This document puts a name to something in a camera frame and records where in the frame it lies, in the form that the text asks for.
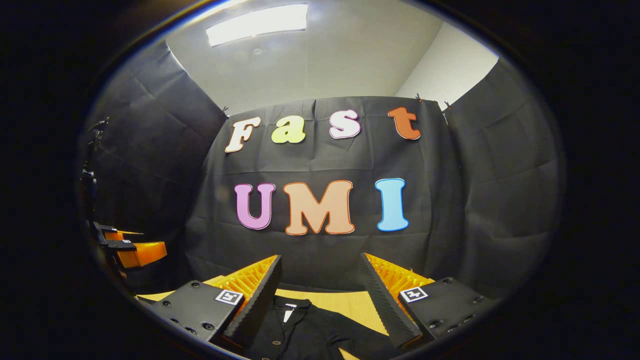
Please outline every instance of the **colorful cutout letter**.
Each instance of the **colorful cutout letter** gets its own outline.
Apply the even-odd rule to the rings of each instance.
[[[360,132],[360,124],[356,121],[358,114],[353,110],[336,111],[329,117],[329,134],[334,139],[352,138]]]
[[[249,194],[252,190],[253,188],[249,184],[236,185],[235,191],[237,194],[236,208],[238,219],[240,219],[240,223],[249,229],[264,229],[271,222],[271,193],[276,190],[276,186],[274,184],[258,185],[258,192],[260,193],[262,200],[259,218],[254,218],[249,213]]]
[[[275,143],[299,143],[305,138],[303,132],[305,128],[305,119],[297,115],[283,117],[276,123],[278,127],[271,134],[271,139]]]
[[[322,200],[318,202],[307,184],[286,184],[283,190],[289,195],[291,223],[285,229],[285,233],[306,234],[308,229],[302,224],[303,215],[316,234],[322,229],[327,215],[329,224],[324,229],[327,234],[352,233],[356,229],[349,219],[349,191],[352,188],[351,181],[332,181],[326,187]]]
[[[416,140],[420,138],[420,130],[416,130],[411,127],[411,120],[415,121],[415,114],[406,112],[406,108],[401,106],[393,109],[388,114],[394,118],[396,122],[396,131],[400,136],[409,140]]]
[[[231,134],[231,140],[229,140],[229,145],[225,148],[225,152],[236,152],[241,150],[244,145],[240,142],[240,139],[249,141],[251,131],[253,131],[253,128],[258,125],[260,125],[259,117],[236,122],[234,124],[234,133]]]
[[[376,189],[382,194],[382,221],[380,231],[398,231],[409,226],[402,209],[402,179],[381,179],[376,181]]]

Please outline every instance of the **black shirt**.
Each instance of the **black shirt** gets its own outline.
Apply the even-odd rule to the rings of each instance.
[[[344,359],[338,348],[360,359],[400,354],[384,334],[340,313],[319,309],[309,300],[279,296],[273,297],[252,345],[240,354],[257,360]]]

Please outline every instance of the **black backdrop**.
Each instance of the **black backdrop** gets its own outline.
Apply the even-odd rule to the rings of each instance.
[[[630,2],[434,3],[511,53],[541,88],[557,115],[570,169],[560,232],[540,271],[495,318],[476,328],[474,338],[442,350],[455,359],[631,358],[637,311],[627,278],[636,259],[627,231],[637,209],[634,201],[612,200],[629,199],[636,186],[627,175],[637,154],[626,97],[634,86],[628,76],[635,35]],[[15,7],[17,12],[4,12],[3,23],[14,50],[5,58],[11,89],[7,143],[15,154],[7,176],[19,195],[8,203],[9,220],[30,226],[10,233],[15,230],[16,239],[26,229],[47,236],[38,236],[38,247],[33,241],[3,243],[12,289],[5,298],[5,350],[195,355],[185,349],[196,351],[186,336],[160,331],[86,256],[71,200],[75,140],[97,91],[91,78],[120,47],[184,3]],[[43,29],[48,41],[34,44]],[[118,341],[106,341],[104,334],[118,334]]]
[[[397,135],[387,112],[399,106],[417,114],[418,140]],[[359,114],[362,131],[333,139],[328,117],[346,109]],[[288,115],[305,119],[307,137],[275,144],[275,122]],[[553,119],[503,59],[445,111],[447,120],[433,101],[345,97],[274,105],[225,122],[166,43],[158,42],[115,74],[87,126],[107,116],[111,122],[94,161],[97,220],[144,232],[168,247],[167,258],[130,272],[127,283],[141,293],[229,274],[272,254],[284,256],[284,288],[362,290],[357,255],[369,252],[501,297],[540,260],[558,219],[561,147]],[[233,123],[256,116],[262,125],[251,141],[225,153]],[[390,177],[406,181],[410,226],[386,233],[376,228],[381,198],[374,183]],[[285,234],[289,199],[282,186],[306,182],[320,199],[339,179],[354,184],[355,232]],[[240,183],[276,185],[266,229],[239,223],[233,189]],[[257,191],[250,199],[258,209]]]
[[[404,106],[417,116],[411,121],[421,137],[407,140],[396,133],[387,113]],[[355,110],[362,125],[352,138],[329,135],[329,116]],[[274,143],[271,134],[282,117],[305,119],[300,143]],[[240,151],[225,153],[233,123],[260,117]],[[382,219],[379,179],[400,177],[404,216],[410,225],[400,231],[379,231]],[[307,183],[320,201],[334,180],[353,183],[349,212],[355,230],[332,235],[310,230],[291,236],[289,198],[282,186]],[[341,97],[274,105],[232,116],[213,141],[202,167],[194,209],[187,222],[186,254],[196,278],[208,279],[272,254],[283,259],[284,288],[363,290],[358,280],[358,255],[368,252],[406,268],[440,278],[457,274],[462,248],[460,168],[440,108],[434,101],[397,97]],[[273,183],[271,223],[255,231],[240,224],[234,186]],[[260,209],[254,190],[250,207]]]

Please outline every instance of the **ceiling light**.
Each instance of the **ceiling light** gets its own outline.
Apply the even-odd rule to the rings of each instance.
[[[307,28],[307,4],[277,6],[251,12],[221,22],[207,29],[209,45],[278,31]]]

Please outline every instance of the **orange 3d-printed part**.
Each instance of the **orange 3d-printed part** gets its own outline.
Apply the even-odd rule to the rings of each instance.
[[[269,267],[273,264],[277,255],[271,256],[257,263],[244,267],[234,273],[231,273],[222,279],[209,283],[217,288],[236,291],[244,294],[244,304],[240,306],[237,314],[245,307],[246,303],[251,299],[253,292],[256,290],[264,276],[267,274]]]
[[[369,255],[367,253],[365,253],[365,255],[367,256],[367,259],[369,259],[369,262],[375,269],[376,273],[378,273],[378,276],[380,276],[382,282],[387,287],[389,293],[391,293],[394,300],[397,302],[398,306],[400,306],[404,313],[411,318],[398,299],[400,291],[431,284],[435,281],[373,255]]]
[[[124,234],[140,234],[128,231],[105,232],[107,240],[124,241]],[[153,243],[134,243],[136,251],[118,251],[118,258],[125,268],[136,268],[153,263],[166,256],[166,247],[163,241]]]

